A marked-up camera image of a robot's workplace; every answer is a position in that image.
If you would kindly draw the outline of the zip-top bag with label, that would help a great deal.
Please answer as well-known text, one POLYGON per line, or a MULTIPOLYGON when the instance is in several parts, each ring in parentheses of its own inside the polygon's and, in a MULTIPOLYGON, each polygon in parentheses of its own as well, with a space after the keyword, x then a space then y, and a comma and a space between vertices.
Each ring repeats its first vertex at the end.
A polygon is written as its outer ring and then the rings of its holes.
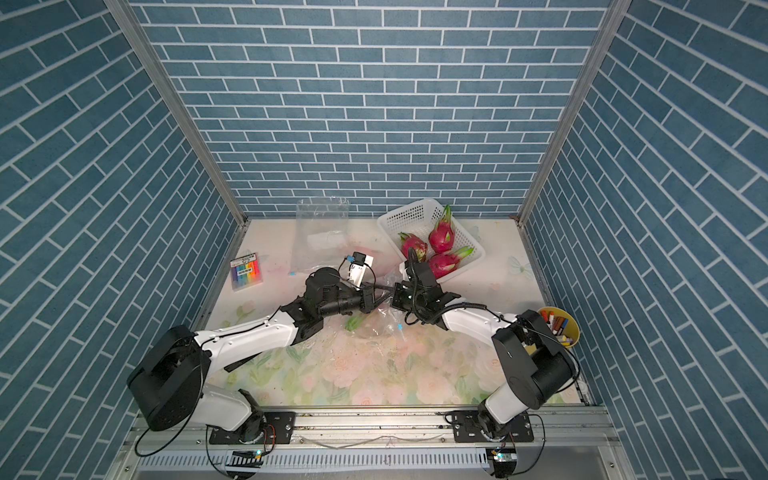
POLYGON ((296 230, 291 269, 311 273, 321 267, 335 267, 349 249, 349 210, 346 198, 302 199, 296 210, 296 230))

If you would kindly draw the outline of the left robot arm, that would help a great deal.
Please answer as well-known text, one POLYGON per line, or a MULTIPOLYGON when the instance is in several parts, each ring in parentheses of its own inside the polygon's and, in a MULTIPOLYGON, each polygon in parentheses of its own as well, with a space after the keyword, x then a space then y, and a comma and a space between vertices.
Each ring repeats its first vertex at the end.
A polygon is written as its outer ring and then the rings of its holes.
POLYGON ((323 267, 307 277, 302 295, 264 319, 197 332, 171 328, 129 375, 128 389, 152 431, 189 421, 251 442, 263 429, 262 408, 248 391, 212 386, 209 376, 233 371, 261 353, 304 342, 328 317, 369 313, 391 292, 391 287, 376 283, 354 285, 337 270, 323 267))

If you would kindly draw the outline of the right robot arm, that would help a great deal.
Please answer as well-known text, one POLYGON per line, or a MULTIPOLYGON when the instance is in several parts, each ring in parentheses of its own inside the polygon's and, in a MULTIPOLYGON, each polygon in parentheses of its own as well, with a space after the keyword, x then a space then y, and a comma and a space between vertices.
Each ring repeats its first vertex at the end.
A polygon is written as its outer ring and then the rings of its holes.
POLYGON ((507 318, 444 291, 414 249, 408 251, 404 280, 394 286, 391 306, 418 323, 466 335, 494 349, 504 383, 479 404, 477 414, 477 425, 490 439, 506 435, 515 417, 539 409, 581 373, 576 357, 541 314, 526 310, 507 318))

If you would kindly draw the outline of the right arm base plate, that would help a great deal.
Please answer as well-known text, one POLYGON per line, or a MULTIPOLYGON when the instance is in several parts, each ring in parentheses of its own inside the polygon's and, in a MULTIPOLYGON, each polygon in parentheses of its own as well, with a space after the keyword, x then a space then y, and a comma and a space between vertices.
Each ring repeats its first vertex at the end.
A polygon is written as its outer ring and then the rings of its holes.
POLYGON ((443 415, 456 443, 530 443, 534 441, 529 415, 525 412, 508 422, 496 422, 487 412, 454 410, 443 415))

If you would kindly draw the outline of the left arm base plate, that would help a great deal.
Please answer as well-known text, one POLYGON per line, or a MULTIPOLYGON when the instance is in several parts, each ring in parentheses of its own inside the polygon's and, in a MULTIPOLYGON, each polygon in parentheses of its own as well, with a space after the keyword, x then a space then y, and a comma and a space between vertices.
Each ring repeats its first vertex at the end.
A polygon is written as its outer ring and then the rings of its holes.
POLYGON ((234 431, 213 427, 208 436, 212 445, 286 445, 291 442, 297 415, 294 411, 266 411, 252 415, 234 431))

